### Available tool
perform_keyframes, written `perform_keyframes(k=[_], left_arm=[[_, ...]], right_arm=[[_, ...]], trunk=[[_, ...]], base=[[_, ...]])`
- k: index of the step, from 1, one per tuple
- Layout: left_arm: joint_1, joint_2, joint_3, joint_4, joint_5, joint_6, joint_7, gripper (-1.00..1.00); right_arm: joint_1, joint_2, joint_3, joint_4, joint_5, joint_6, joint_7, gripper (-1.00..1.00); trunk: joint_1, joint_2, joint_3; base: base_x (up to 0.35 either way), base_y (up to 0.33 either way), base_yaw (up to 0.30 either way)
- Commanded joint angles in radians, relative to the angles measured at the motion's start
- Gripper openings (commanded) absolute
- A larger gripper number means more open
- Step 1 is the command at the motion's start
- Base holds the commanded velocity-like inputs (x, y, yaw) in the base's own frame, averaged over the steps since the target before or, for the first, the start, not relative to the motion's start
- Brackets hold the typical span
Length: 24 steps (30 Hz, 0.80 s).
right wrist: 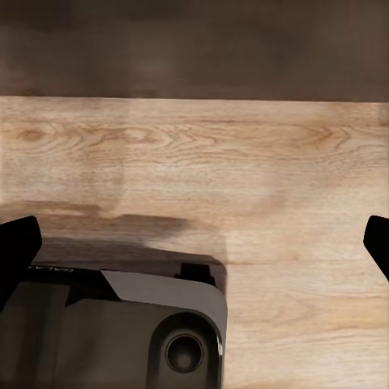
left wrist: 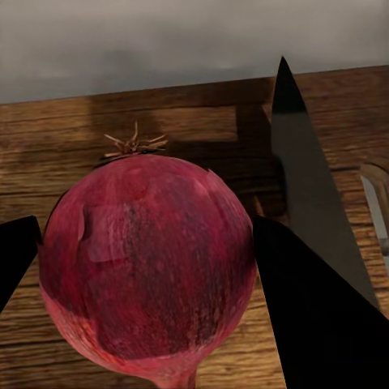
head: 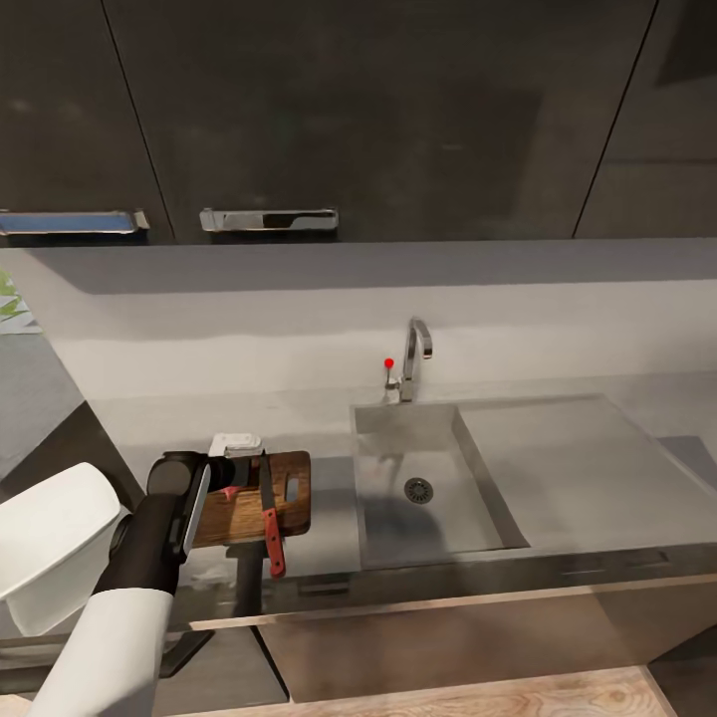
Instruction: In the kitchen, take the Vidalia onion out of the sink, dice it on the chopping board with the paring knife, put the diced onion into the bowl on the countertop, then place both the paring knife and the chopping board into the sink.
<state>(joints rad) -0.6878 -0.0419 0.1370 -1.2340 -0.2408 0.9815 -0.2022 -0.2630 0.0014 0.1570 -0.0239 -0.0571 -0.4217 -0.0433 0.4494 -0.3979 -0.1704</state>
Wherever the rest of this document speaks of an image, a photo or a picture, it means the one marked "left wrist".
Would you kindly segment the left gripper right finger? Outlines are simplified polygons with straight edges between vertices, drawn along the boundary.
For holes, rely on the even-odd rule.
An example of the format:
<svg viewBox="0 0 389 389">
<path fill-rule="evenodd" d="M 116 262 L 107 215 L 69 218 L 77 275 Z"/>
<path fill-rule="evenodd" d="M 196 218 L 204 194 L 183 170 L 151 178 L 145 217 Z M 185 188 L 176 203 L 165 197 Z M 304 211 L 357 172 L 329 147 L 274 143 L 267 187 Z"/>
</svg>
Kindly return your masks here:
<svg viewBox="0 0 389 389">
<path fill-rule="evenodd" d="M 287 389 L 389 389 L 389 320 L 285 225 L 253 234 Z"/>
</svg>

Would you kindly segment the cutting board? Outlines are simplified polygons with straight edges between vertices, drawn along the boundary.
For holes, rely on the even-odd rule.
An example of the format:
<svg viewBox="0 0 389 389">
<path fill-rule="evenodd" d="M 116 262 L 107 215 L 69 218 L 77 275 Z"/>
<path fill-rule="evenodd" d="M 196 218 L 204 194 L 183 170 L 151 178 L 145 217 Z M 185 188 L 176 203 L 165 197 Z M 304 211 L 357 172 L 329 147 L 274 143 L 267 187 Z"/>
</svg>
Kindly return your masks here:
<svg viewBox="0 0 389 389">
<path fill-rule="evenodd" d="M 389 173 L 389 65 L 293 75 L 383 316 L 389 275 L 361 165 Z M 276 76 L 0 104 L 0 224 L 35 216 L 41 237 L 60 196 L 120 152 L 113 139 L 212 170 L 251 219 L 292 231 L 271 151 Z M 108 135 L 113 139 L 107 138 Z M 258 267 L 257 267 L 258 268 Z M 194 389 L 287 389 L 256 272 L 237 327 L 196 366 Z M 159 389 L 107 370 L 66 342 L 42 300 L 38 253 L 0 314 L 0 389 Z"/>
</svg>

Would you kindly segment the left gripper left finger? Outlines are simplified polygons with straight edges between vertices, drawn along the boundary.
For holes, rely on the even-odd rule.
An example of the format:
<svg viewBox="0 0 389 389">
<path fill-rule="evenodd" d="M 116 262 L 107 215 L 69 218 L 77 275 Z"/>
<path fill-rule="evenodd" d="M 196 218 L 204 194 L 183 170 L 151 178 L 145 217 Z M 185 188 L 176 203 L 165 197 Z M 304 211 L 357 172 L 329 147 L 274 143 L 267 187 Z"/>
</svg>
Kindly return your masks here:
<svg viewBox="0 0 389 389">
<path fill-rule="evenodd" d="M 0 314 L 37 255 L 41 231 L 35 216 L 0 224 Z"/>
</svg>

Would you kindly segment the parer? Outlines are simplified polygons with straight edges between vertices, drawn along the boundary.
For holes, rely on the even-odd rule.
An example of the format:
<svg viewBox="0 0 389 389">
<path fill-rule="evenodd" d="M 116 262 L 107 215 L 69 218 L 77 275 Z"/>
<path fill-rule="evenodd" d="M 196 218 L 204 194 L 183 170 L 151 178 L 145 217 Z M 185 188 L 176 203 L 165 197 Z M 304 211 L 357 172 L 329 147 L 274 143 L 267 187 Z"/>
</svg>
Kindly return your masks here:
<svg viewBox="0 0 389 389">
<path fill-rule="evenodd" d="M 383 313 L 313 122 L 284 57 L 272 104 L 271 151 L 292 232 Z"/>
</svg>

